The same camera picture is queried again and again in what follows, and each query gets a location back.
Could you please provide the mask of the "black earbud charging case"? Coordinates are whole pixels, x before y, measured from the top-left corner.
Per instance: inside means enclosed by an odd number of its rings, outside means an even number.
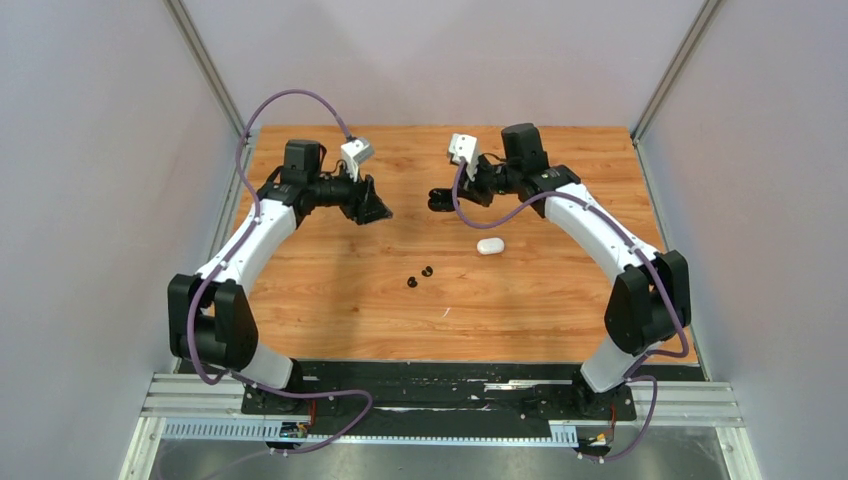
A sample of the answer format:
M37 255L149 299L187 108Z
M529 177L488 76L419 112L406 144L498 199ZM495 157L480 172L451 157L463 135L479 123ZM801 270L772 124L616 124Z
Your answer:
M432 212L454 212L457 197L450 188L434 188L428 193L427 207Z

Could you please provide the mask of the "white earbud charging case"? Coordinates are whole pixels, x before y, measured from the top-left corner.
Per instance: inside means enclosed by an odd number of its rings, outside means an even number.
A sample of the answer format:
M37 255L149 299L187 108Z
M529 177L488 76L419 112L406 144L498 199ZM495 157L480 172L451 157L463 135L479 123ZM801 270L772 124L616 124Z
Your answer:
M505 241L499 237L481 239L476 244L476 250L480 255L497 255L505 251Z

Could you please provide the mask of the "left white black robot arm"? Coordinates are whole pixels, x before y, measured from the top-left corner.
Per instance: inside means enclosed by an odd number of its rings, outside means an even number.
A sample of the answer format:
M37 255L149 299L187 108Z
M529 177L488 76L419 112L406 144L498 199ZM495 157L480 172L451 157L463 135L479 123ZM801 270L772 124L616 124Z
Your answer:
M306 400L298 362L259 340L248 296L277 248L318 207L337 207L358 225L389 219L374 179L360 166L374 154L370 142L353 137L340 147L337 172L322 171L325 147L290 140L283 162L257 191L256 203L222 249L192 275L177 274L167 289L169 345L178 358L198 360L268 388L283 413Z

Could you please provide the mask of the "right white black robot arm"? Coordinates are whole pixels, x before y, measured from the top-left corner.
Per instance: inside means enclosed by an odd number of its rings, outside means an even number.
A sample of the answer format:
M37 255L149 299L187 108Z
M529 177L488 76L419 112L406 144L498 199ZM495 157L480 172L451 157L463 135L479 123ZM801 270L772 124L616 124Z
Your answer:
M505 158L488 162L478 140L456 133L448 158L457 165L450 199L490 205L495 195L513 194L519 211L533 209L562 229L611 282L603 315L606 336L584 361L571 390L571 403L596 417L611 403L610 391L633 378L652 356L683 358L690 351L684 332L691 323L688 262L676 250L662 252L615 219L565 165L553 165L539 129L531 123L501 132Z

